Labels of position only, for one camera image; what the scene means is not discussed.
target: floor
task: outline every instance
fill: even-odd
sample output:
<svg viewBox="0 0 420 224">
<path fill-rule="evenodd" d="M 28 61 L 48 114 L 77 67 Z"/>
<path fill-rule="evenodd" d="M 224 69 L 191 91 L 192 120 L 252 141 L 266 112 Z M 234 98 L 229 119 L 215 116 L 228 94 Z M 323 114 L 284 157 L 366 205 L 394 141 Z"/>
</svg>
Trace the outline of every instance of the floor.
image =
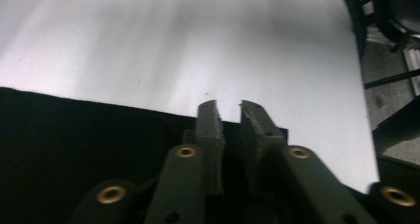
<svg viewBox="0 0 420 224">
<path fill-rule="evenodd" d="M 365 82 L 370 82 L 407 71 L 403 53 L 391 53 L 387 45 L 368 42 L 362 60 Z M 370 125 L 393 114 L 414 98 L 410 80 L 403 80 L 366 90 Z M 388 149 L 385 155 L 420 165 L 420 139 L 400 143 Z"/>
</svg>

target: brass grommet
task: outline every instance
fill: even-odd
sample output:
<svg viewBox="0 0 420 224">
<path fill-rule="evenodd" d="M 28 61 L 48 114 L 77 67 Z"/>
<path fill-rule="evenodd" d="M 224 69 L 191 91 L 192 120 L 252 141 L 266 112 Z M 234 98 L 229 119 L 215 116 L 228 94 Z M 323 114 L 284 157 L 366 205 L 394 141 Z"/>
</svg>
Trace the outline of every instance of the brass grommet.
<svg viewBox="0 0 420 224">
<path fill-rule="evenodd" d="M 311 156 L 307 151 L 300 148 L 292 148 L 289 152 L 292 156 L 300 159 L 306 159 Z"/>
<path fill-rule="evenodd" d="M 176 151 L 176 155 L 182 158 L 190 158 L 195 156 L 195 150 L 192 148 L 180 148 Z"/>
<path fill-rule="evenodd" d="M 126 189 L 122 186 L 114 185 L 105 187 L 97 195 L 96 200 L 103 204 L 111 204 L 123 199 L 126 195 Z"/>
<path fill-rule="evenodd" d="M 410 196 L 408 193 L 397 189 L 395 187 L 386 186 L 380 190 L 382 196 L 384 196 L 388 201 L 395 203 L 400 206 L 414 206 L 416 205 L 416 200 Z"/>
</svg>

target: metal bar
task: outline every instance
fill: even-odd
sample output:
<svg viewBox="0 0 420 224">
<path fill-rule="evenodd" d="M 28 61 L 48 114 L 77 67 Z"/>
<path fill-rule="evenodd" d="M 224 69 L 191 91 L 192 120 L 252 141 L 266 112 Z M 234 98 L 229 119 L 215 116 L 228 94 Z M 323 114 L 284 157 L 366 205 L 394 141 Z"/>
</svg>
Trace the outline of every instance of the metal bar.
<svg viewBox="0 0 420 224">
<path fill-rule="evenodd" d="M 412 77 L 419 76 L 419 75 L 420 75 L 420 69 L 415 69 L 415 70 L 412 70 L 412 71 L 396 74 L 396 75 L 393 75 L 391 77 L 387 77 L 387 78 L 379 79 L 379 80 L 372 81 L 372 82 L 369 82 L 369 83 L 365 83 L 365 89 L 370 89 L 370 88 L 373 88 L 373 87 L 382 86 L 382 85 L 385 85 L 385 84 L 388 84 L 388 83 L 397 82 L 397 81 L 400 81 L 400 80 L 404 80 L 404 79 L 407 79 L 407 78 L 412 78 Z"/>
</svg>

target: black cloth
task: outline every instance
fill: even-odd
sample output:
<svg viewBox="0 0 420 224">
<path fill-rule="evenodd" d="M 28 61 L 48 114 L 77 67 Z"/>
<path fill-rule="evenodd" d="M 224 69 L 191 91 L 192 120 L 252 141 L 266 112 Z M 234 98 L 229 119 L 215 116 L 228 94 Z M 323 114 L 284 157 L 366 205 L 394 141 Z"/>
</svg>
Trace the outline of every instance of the black cloth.
<svg viewBox="0 0 420 224">
<path fill-rule="evenodd" d="M 194 126 L 191 117 L 0 88 L 0 223 L 66 223 L 97 183 L 158 175 Z M 229 152 L 239 125 L 224 128 Z"/>
</svg>

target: white table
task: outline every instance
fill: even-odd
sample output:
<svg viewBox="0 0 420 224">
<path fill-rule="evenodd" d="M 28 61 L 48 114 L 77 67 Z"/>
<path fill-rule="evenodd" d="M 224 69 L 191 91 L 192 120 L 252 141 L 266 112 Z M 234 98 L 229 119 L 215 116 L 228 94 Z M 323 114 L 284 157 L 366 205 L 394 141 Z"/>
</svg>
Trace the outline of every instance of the white table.
<svg viewBox="0 0 420 224">
<path fill-rule="evenodd" d="M 0 86 L 238 122 L 264 106 L 344 184 L 378 180 L 343 0 L 0 0 Z"/>
</svg>

